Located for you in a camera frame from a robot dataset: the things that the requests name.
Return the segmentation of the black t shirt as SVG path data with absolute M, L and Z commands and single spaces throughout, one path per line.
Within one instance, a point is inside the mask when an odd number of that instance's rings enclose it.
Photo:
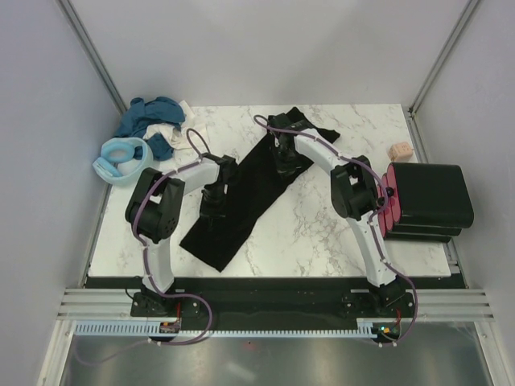
M 225 269 L 259 217 L 313 165 L 300 155 L 295 172 L 282 177 L 276 169 L 273 147 L 273 135 L 265 134 L 238 165 L 237 180 L 226 194 L 226 216 L 212 221 L 198 219 L 180 241 L 182 249 L 219 272 Z

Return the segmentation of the blue t shirt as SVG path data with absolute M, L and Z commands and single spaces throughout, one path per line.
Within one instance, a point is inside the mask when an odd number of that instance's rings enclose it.
M 179 128 L 186 120 L 179 103 L 166 96 L 145 102 L 136 97 L 130 102 L 129 109 L 122 114 L 120 124 L 113 135 L 115 138 L 141 138 L 147 128 L 154 124 L 168 124 Z M 166 161 L 172 158 L 174 150 L 160 133 L 151 134 L 145 142 L 150 147 L 154 159 Z

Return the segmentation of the black and pink drawer box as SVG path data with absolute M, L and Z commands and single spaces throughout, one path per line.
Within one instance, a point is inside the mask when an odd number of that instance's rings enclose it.
M 382 182 L 389 206 L 379 215 L 386 240 L 448 243 L 474 221 L 462 169 L 457 165 L 392 162 Z

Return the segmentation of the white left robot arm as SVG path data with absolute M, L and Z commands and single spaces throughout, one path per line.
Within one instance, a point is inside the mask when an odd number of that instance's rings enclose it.
M 176 230 L 183 197 L 202 190 L 200 218 L 212 224 L 226 217 L 226 191 L 237 172 L 234 158 L 204 153 L 200 158 L 163 173 L 146 168 L 134 188 L 125 218 L 142 245 L 143 285 L 153 291 L 149 307 L 159 316 L 176 308 L 176 296 L 168 290 L 175 281 L 171 268 L 170 238 Z

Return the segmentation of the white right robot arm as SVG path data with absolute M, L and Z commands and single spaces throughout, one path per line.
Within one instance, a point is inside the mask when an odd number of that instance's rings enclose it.
M 330 178 L 331 202 L 336 213 L 347 220 L 365 263 L 368 282 L 377 288 L 391 284 L 396 273 L 385 248 L 379 215 L 388 199 L 378 202 L 378 191 L 386 187 L 365 157 L 343 155 L 315 129 L 295 132 L 276 129 L 272 154 L 278 174 L 287 178 L 300 170 L 307 159 Z

